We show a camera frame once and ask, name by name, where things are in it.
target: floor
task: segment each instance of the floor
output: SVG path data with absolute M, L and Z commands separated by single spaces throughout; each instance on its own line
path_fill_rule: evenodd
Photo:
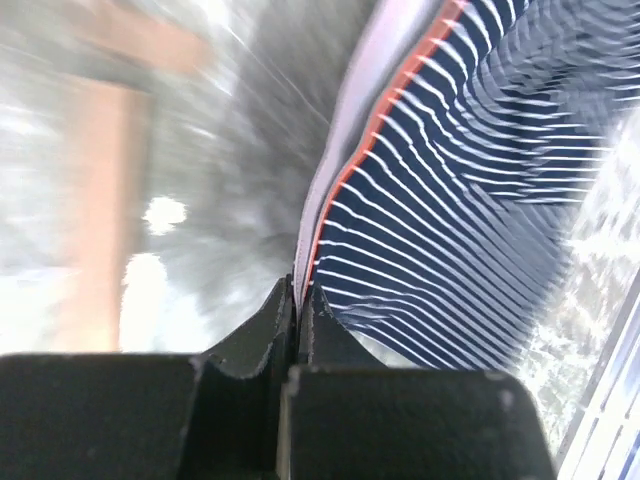
M 73 94 L 64 75 L 77 72 L 142 84 L 155 98 L 123 348 L 215 343 L 290 269 L 306 189 L 374 0 L 138 0 L 208 39 L 213 60 L 191 79 L 80 48 L 58 0 L 2 3 L 0 352 L 48 350 L 55 333 L 77 175 L 64 162 Z M 571 275 L 540 312 L 515 372 L 539 405 L 552 450 L 640 267 L 638 128 L 634 112 L 612 130 L 612 153 L 573 227 Z

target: brown strip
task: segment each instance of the brown strip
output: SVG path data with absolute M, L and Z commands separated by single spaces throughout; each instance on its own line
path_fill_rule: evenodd
M 411 51 L 405 62 L 397 69 L 396 75 L 384 93 L 378 99 L 373 112 L 369 117 L 369 122 L 362 135 L 362 140 L 358 145 L 356 153 L 353 154 L 347 168 L 342 171 L 341 176 L 334 183 L 334 188 L 328 194 L 328 201 L 325 203 L 324 210 L 320 214 L 320 227 L 317 229 L 315 237 L 313 239 L 313 247 L 311 255 L 309 256 L 309 263 L 307 264 L 307 274 L 304 282 L 304 289 L 302 298 L 306 295 L 306 289 L 311 280 L 311 274 L 313 272 L 313 262 L 315 261 L 318 242 L 322 236 L 324 230 L 324 222 L 329 214 L 329 209 L 333 204 L 333 201 L 337 197 L 338 193 L 342 189 L 342 186 L 349 181 L 353 172 L 366 158 L 365 152 L 371 150 L 376 141 L 373 136 L 374 132 L 378 132 L 384 122 L 382 116 L 387 115 L 393 107 L 394 101 L 400 97 L 398 90 L 404 90 L 407 84 L 411 81 L 414 73 L 416 73 L 423 65 L 420 57 L 429 57 L 437 50 L 438 40 L 446 39 L 451 33 L 452 24 L 457 22 L 460 15 L 467 5 L 468 0 L 445 0 L 444 5 L 440 9 L 438 16 L 434 20 L 431 28 L 427 30 L 422 37 L 418 45 Z
M 72 161 L 83 170 L 70 232 L 69 296 L 56 350 L 118 350 L 121 282 L 131 235 L 131 201 L 143 146 L 147 97 L 120 86 L 75 79 Z
M 189 74 L 207 60 L 207 43 L 175 25 L 110 0 L 96 0 L 78 29 L 80 38 L 148 67 Z

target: wooden block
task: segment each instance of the wooden block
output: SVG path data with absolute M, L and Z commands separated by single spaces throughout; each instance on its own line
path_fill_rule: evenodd
M 144 154 L 146 95 L 109 83 L 79 86 L 69 138 L 83 172 L 70 231 L 74 274 L 63 305 L 56 350 L 118 350 L 122 278 L 131 251 L 132 206 Z
M 207 43 L 191 32 L 110 0 L 92 5 L 78 34 L 99 48 L 181 74 L 196 72 L 207 60 Z

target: marble surface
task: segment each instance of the marble surface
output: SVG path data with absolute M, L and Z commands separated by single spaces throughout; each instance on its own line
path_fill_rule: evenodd
M 211 64 L 190 79 L 77 45 L 62 3 L 0 6 L 0 352 L 50 348 L 64 296 L 77 183 L 63 148 L 69 72 L 140 85 L 155 98 L 123 348 L 204 349 L 290 269 L 340 80 L 374 0 L 138 0 L 211 44 Z M 569 278 L 514 372 L 554 451 L 640 267 L 639 127 L 632 115 L 611 132 L 613 151 L 574 219 Z

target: striped cloth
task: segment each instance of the striped cloth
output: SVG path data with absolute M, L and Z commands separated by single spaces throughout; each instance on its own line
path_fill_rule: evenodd
M 445 0 L 321 213 L 308 283 L 418 365 L 506 369 L 640 84 L 640 2 Z

